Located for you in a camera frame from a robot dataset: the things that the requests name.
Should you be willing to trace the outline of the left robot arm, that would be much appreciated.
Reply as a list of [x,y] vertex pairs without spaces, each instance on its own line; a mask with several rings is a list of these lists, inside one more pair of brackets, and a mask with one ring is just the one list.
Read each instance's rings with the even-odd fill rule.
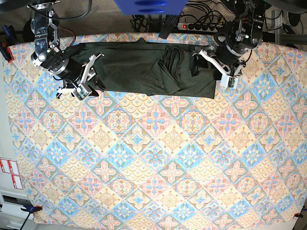
[[265,6],[282,11],[304,13],[305,0],[224,0],[223,5],[235,18],[214,34],[215,44],[197,47],[193,54],[202,57],[218,71],[217,81],[225,88],[237,87],[238,77],[246,62],[241,57],[255,49],[262,41],[265,23]]

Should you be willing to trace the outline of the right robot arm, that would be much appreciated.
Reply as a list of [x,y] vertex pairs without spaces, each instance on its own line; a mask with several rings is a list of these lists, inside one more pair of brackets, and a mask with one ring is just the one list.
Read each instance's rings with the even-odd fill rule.
[[64,50],[60,48],[58,27],[61,18],[53,9],[56,3],[55,0],[2,0],[0,12],[6,13],[23,6],[34,11],[29,23],[35,47],[31,59],[35,67],[63,82],[63,86],[57,89],[57,98],[63,94],[71,94],[80,101],[88,96],[97,97],[105,86],[97,75],[94,63],[103,54],[92,54],[87,62],[81,64],[73,60],[73,56],[85,49],[84,44],[70,45]]

